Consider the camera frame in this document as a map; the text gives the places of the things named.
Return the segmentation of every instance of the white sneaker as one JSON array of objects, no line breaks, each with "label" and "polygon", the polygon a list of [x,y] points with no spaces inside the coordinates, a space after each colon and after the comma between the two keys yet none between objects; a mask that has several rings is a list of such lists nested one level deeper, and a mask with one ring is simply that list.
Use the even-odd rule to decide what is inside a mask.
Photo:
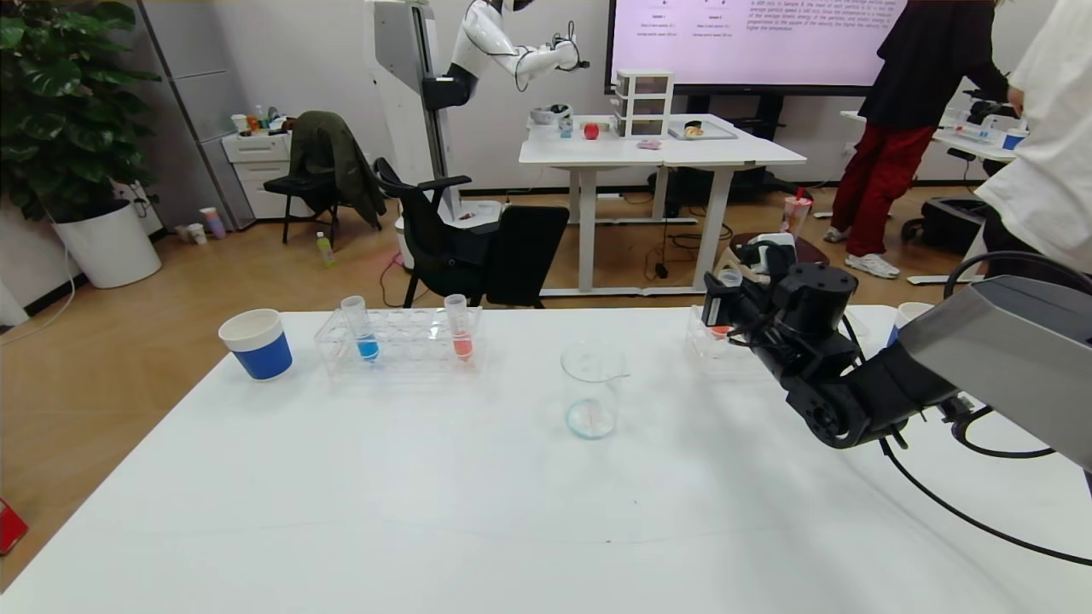
[{"label": "white sneaker", "polygon": [[869,275],[876,275],[877,278],[883,278],[885,280],[893,280],[899,276],[899,273],[902,272],[892,267],[887,260],[883,260],[879,253],[848,256],[845,259],[845,264],[851,269],[864,271]]},{"label": "white sneaker", "polygon": [[831,226],[830,228],[827,228],[827,234],[822,236],[822,240],[827,243],[842,243],[845,239],[850,238],[850,231],[852,229],[853,229],[852,227],[846,228],[845,232],[843,233],[842,231],[839,231],[838,228]]}]

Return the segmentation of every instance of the red liquid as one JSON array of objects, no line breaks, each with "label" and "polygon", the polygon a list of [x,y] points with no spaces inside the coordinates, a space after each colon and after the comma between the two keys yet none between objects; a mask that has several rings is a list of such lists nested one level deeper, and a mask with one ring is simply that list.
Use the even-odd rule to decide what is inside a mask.
[{"label": "red liquid", "polygon": [[470,361],[471,356],[474,355],[474,342],[471,339],[455,339],[455,356],[459,356],[460,361]]}]

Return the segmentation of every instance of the white plant pot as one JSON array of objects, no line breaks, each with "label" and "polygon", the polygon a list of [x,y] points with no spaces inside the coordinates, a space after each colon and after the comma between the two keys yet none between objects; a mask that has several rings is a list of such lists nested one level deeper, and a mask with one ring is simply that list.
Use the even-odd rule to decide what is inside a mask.
[{"label": "white plant pot", "polygon": [[131,284],[163,267],[131,203],[92,220],[52,226],[95,287]]}]

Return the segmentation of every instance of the person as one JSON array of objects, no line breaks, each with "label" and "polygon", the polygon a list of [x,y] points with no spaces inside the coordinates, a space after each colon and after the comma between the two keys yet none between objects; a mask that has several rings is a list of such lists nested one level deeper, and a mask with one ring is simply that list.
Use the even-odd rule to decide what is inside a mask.
[{"label": "person", "polygon": [[[1009,102],[1031,134],[1017,160],[977,190],[992,208],[989,251],[1042,253],[1092,273],[1092,2],[1058,0],[1012,73]],[[993,260],[989,275],[1019,275],[1080,287],[1043,264]]]},{"label": "person", "polygon": [[834,198],[823,240],[845,246],[852,269],[885,279],[891,204],[910,189],[933,133],[964,76],[1005,99],[1008,81],[993,61],[994,9],[1002,0],[910,0],[877,55],[883,68],[860,107],[865,134]]}]

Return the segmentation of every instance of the red pants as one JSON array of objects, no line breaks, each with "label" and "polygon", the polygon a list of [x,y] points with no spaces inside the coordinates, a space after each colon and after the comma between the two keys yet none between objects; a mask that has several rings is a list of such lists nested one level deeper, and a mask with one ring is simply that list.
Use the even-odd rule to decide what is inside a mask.
[{"label": "red pants", "polygon": [[845,167],[834,197],[830,225],[850,226],[845,251],[851,256],[883,253],[883,231],[891,203],[902,198],[914,180],[936,128],[888,128],[868,122],[857,153]]}]

